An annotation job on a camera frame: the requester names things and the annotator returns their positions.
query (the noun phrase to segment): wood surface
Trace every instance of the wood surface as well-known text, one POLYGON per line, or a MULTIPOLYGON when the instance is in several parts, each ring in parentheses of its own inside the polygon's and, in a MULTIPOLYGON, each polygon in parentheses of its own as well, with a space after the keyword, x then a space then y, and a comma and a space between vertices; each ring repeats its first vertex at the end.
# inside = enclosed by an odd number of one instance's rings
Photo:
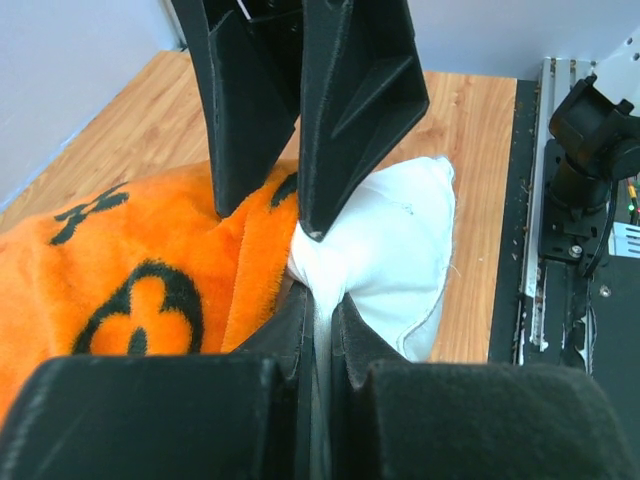
MULTIPOLYGON (((427 73, 426 117, 381 167, 446 155, 456 169, 455 253, 431 360, 487 358, 502 231, 516 80, 427 73)), ((298 138, 283 152, 296 161, 298 138)), ((111 185, 208 159, 200 98, 187 54, 162 52, 0 216, 27 215, 111 185)))

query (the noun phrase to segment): bolt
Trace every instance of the bolt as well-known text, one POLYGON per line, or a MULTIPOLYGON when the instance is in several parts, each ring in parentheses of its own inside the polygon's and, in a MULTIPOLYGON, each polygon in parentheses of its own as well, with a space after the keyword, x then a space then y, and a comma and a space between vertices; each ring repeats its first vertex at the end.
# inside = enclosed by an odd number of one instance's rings
POLYGON ((582 255, 582 247, 580 245, 574 245, 569 249, 569 255, 573 258, 580 258, 582 255))
POLYGON ((611 289, 606 285, 600 287, 600 296, 604 298, 609 298, 611 296, 611 289))

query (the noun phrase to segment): orange cloth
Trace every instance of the orange cloth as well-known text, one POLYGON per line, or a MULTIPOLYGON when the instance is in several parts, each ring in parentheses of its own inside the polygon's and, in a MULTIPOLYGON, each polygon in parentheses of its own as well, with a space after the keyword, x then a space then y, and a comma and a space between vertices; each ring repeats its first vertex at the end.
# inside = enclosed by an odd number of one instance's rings
POLYGON ((275 307, 295 185, 291 170, 276 167, 220 220, 207 162, 113 187, 0 236, 0 425, 50 357, 240 345, 275 307))

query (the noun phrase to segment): white wall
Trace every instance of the white wall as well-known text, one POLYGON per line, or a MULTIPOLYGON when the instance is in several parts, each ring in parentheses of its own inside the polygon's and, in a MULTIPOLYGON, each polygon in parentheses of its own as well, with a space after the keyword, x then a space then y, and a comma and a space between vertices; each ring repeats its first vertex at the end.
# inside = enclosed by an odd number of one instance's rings
POLYGON ((176 42, 161 0, 0 0, 0 211, 176 42))
POLYGON ((640 24, 639 0, 409 0, 425 69, 533 79, 545 57, 600 60, 640 24))

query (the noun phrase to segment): white towel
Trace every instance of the white towel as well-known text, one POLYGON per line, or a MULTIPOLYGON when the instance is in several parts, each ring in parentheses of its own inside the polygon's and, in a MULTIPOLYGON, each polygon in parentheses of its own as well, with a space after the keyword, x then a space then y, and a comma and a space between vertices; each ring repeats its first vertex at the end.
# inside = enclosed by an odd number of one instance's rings
POLYGON ((315 300, 318 384, 312 414, 313 470, 330 464, 327 432, 331 316, 345 293, 363 320, 410 361, 425 361, 438 331, 452 254, 453 167, 417 158, 367 177, 322 243, 300 225, 288 273, 315 300))

